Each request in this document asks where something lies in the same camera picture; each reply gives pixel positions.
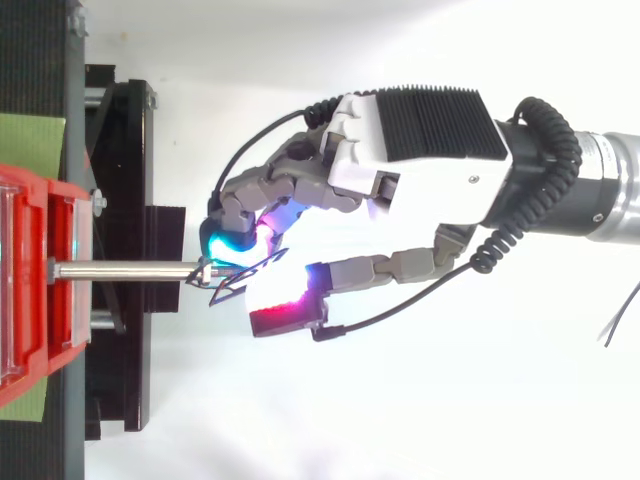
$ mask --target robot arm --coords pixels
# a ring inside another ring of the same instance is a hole
[[[282,305],[251,312],[255,336],[303,327],[316,340],[342,335],[350,329],[324,326],[327,295],[440,279],[416,296],[422,298],[462,271],[489,273],[526,231],[640,238],[633,210],[640,137],[574,133],[552,107],[531,98],[511,122],[497,122],[477,92],[458,89],[367,92],[315,108],[304,112],[308,132],[285,142],[264,166],[229,180],[212,199],[201,227],[206,256],[214,256],[212,239],[236,250],[253,247],[260,225],[273,232],[276,250],[311,206],[349,213],[367,201],[408,222],[427,210],[439,227],[429,247],[307,267],[301,301],[287,303],[286,312]],[[454,270],[477,225],[495,231]]]

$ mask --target metal rod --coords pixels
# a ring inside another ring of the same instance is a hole
[[[174,282],[186,280],[198,268],[197,262],[165,261],[90,261],[59,262],[53,265],[53,278],[111,282]],[[211,277],[228,277],[238,273],[235,267],[211,267]]]
[[[109,310],[91,311],[91,330],[114,330],[116,328]]]

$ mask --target red crate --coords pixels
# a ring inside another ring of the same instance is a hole
[[[47,286],[48,258],[73,258],[79,213],[91,221],[82,189],[0,165],[0,407],[86,345],[72,341],[73,284]],[[88,315],[84,320],[88,329]]]

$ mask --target white background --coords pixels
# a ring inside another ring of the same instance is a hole
[[[501,119],[535,95],[577,130],[640,134],[627,0],[86,6],[87,62],[115,63],[119,80],[159,93],[154,201],[187,207],[185,260],[199,254],[206,201],[235,150],[275,118],[342,92],[474,87]],[[240,167],[301,128],[274,134]],[[319,217],[298,229],[313,248],[344,237],[375,251],[375,237]],[[640,306],[611,348],[596,337],[639,271],[638,248],[529,235],[492,275],[469,273],[324,344],[308,332],[253,339],[242,300],[209,309],[205,292],[185,288],[179,314],[154,317],[149,425],[105,426],[87,445],[87,478],[638,479]],[[351,323],[416,289],[343,295],[331,317]]]

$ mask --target green mat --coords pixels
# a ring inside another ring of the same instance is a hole
[[[0,163],[28,168],[42,177],[58,178],[64,118],[0,113]],[[47,379],[4,408],[0,420],[41,422]]]

